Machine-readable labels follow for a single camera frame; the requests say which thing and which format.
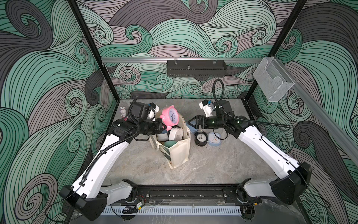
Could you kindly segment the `black twin-bell alarm clock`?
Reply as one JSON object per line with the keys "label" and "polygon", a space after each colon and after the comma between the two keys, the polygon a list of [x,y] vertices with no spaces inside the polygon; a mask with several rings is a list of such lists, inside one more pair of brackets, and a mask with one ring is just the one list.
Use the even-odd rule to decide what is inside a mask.
{"label": "black twin-bell alarm clock", "polygon": [[197,146],[199,147],[204,147],[206,146],[207,142],[208,142],[208,135],[206,132],[203,131],[197,131],[194,134],[194,142]]}

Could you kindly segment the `pink twin-bell alarm clock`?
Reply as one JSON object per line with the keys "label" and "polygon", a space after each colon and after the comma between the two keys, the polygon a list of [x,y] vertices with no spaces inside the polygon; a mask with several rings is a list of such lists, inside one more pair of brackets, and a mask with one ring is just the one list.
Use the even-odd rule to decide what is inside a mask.
{"label": "pink twin-bell alarm clock", "polygon": [[162,119],[163,124],[166,125],[166,131],[170,131],[179,123],[179,113],[173,105],[164,108],[159,118]]}

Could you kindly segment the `green round alarm clock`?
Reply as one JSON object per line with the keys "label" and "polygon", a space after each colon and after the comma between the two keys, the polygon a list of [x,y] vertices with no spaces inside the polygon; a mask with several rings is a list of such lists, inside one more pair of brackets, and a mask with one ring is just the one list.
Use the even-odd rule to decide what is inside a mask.
{"label": "green round alarm clock", "polygon": [[173,147],[175,144],[177,144],[178,142],[177,141],[165,141],[164,143],[163,143],[163,145],[165,146],[165,147],[167,147],[167,148],[171,148],[171,147]]}

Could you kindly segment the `floral canvas tote bag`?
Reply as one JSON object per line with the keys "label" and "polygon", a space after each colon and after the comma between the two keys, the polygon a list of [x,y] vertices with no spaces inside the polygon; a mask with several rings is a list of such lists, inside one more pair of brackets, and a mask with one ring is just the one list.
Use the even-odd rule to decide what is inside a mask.
{"label": "floral canvas tote bag", "polygon": [[159,142],[156,135],[150,136],[149,139],[152,148],[164,156],[170,169],[178,168],[189,160],[191,133],[181,114],[179,114],[178,126],[183,129],[183,137],[171,147],[165,146],[165,142]]}

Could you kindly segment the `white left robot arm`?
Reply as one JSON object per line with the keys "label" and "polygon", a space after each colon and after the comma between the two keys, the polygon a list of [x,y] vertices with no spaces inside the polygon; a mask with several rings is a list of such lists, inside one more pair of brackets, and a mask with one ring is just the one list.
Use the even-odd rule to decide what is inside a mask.
{"label": "white left robot arm", "polygon": [[163,129],[162,120],[141,121],[135,124],[130,119],[118,119],[113,122],[105,141],[83,174],[72,185],[64,186],[60,196],[89,221],[97,219],[105,207],[122,199],[129,199],[135,185],[129,181],[103,187],[102,184],[119,156],[139,134],[148,135],[155,150],[161,151],[171,169],[183,165],[189,160],[191,135],[182,116],[178,126],[183,128],[182,140],[166,148],[156,138]]}

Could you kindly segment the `silver twin-bell alarm clock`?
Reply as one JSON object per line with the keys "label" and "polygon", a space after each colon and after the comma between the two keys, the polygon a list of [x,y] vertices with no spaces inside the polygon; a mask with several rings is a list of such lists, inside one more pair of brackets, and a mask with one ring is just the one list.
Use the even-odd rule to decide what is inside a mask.
{"label": "silver twin-bell alarm clock", "polygon": [[168,141],[169,136],[167,133],[160,133],[156,135],[158,141]]}

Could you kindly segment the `light blue square clock back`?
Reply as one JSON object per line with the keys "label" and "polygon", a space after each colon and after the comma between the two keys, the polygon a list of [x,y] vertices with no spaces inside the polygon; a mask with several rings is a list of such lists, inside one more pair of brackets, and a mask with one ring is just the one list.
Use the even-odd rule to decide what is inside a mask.
{"label": "light blue square clock back", "polygon": [[195,133],[198,131],[198,129],[192,127],[189,123],[186,123],[186,126],[188,127],[191,133]]}

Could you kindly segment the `white square alarm clock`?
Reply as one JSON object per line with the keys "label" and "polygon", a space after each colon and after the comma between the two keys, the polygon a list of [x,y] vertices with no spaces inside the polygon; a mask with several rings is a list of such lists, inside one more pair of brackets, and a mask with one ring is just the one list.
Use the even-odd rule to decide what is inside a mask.
{"label": "white square alarm clock", "polygon": [[174,127],[169,131],[169,141],[181,141],[183,138],[184,130],[181,127]]}

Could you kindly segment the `light blue square alarm clock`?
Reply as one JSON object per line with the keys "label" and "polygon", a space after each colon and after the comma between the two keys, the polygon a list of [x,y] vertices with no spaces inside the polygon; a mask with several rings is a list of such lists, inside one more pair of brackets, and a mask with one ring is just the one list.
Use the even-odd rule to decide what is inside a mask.
{"label": "light blue square alarm clock", "polygon": [[222,140],[219,139],[221,135],[217,134],[215,135],[214,132],[210,132],[208,133],[208,145],[213,146],[213,147],[218,147],[222,144]]}

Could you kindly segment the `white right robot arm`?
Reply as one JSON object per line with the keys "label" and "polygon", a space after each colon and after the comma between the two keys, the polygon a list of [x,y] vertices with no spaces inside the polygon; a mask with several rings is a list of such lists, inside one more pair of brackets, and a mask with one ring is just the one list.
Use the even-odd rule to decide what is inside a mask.
{"label": "white right robot arm", "polygon": [[266,180],[244,180],[237,186],[239,201],[259,202],[264,198],[277,198],[291,205],[308,188],[312,167],[298,162],[280,150],[253,125],[253,121],[240,117],[206,117],[197,115],[188,124],[195,129],[220,129],[234,136],[257,153],[274,171],[275,177]]}

